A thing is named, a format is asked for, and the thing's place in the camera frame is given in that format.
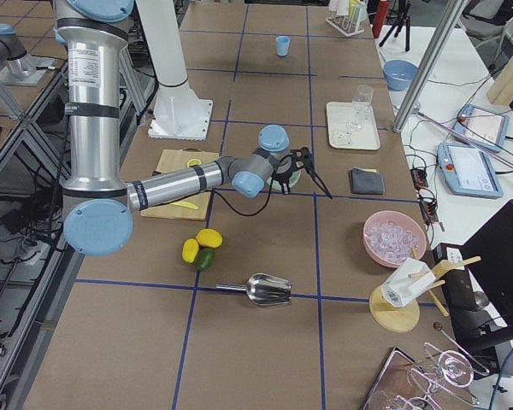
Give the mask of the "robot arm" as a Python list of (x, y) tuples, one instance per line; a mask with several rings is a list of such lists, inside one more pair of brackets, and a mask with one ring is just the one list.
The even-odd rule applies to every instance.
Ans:
[(203, 140), (213, 103), (189, 86), (174, 5), (170, 1), (55, 1), (56, 31), (68, 52), (65, 106), (72, 171), (63, 184), (63, 234), (83, 255), (110, 255), (133, 233), (133, 212), (175, 202), (230, 184), (252, 198), (265, 186), (291, 190), (304, 170), (322, 185), (306, 148), (293, 149), (286, 130), (265, 126), (246, 158), (222, 156), (201, 165), (126, 182), (120, 178), (121, 54), (128, 46), (128, 19), (139, 14), (156, 75), (150, 134)]
[(5, 61), (14, 61), (27, 54), (23, 43), (17, 37), (13, 27), (0, 23), (0, 67)]

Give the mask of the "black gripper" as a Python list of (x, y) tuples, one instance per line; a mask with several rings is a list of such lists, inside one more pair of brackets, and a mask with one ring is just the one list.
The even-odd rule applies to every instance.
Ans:
[[(300, 172), (304, 170), (326, 197), (329, 199), (333, 198), (325, 182), (317, 174), (315, 169), (312, 168), (312, 155), (307, 147), (303, 147), (301, 149), (292, 149), (288, 155), (280, 160), (280, 164), (274, 173), (294, 171), (295, 169), (299, 170)], [(280, 186), (283, 195), (290, 194), (290, 186), (288, 183), (281, 183)]]

